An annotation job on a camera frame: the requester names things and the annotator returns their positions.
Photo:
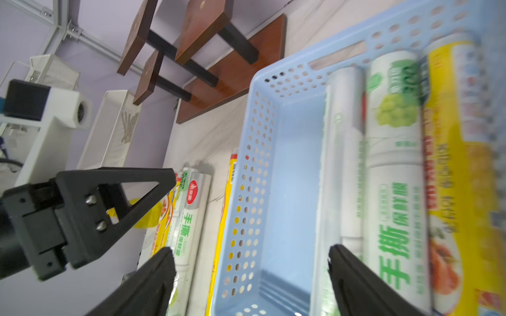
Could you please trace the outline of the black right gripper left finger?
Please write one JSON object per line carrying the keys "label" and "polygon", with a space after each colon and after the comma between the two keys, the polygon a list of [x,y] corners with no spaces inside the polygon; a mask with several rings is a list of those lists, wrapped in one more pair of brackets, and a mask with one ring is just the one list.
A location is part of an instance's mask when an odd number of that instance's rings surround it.
{"label": "black right gripper left finger", "polygon": [[162,248],[88,315],[165,315],[175,277],[173,252]]}

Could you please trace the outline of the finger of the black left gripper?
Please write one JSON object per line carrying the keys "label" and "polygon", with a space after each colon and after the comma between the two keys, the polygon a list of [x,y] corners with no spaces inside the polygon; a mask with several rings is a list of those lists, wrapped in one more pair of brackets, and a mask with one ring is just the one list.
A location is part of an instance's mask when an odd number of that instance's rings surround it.
{"label": "finger of the black left gripper", "polygon": [[[155,186],[135,204],[124,184]],[[104,255],[176,184],[172,169],[104,167],[63,171],[55,177],[63,205],[55,210],[66,245],[63,253],[74,269]]]}

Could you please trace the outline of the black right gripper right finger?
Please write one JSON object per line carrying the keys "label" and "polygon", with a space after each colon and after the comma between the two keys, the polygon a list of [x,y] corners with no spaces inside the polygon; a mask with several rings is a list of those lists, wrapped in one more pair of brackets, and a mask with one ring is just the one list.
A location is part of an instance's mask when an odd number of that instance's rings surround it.
{"label": "black right gripper right finger", "polygon": [[328,272],[341,315],[423,314],[399,296],[343,245],[336,244],[329,249]]}

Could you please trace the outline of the light blue plastic basket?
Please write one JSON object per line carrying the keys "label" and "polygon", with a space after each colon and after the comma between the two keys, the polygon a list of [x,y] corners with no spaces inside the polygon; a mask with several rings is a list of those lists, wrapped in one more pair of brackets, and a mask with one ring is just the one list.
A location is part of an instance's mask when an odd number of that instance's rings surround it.
{"label": "light blue plastic basket", "polygon": [[[372,62],[395,51],[419,57],[430,278],[422,59],[432,42],[457,33],[470,34],[478,46],[505,256],[505,2],[406,1],[254,76],[211,315],[311,315],[325,88],[329,76],[346,67],[364,75],[363,249],[358,258],[364,263],[366,80]],[[430,281],[429,291],[431,310],[422,315],[434,315]]]}

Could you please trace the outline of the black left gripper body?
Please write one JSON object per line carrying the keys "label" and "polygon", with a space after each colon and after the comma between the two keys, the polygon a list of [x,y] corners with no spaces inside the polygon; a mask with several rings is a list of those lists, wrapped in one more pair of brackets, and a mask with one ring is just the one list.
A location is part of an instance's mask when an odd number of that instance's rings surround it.
{"label": "black left gripper body", "polygon": [[32,269],[45,281],[66,271],[67,245],[55,208],[63,205],[54,180],[25,184],[1,197],[1,278]]}

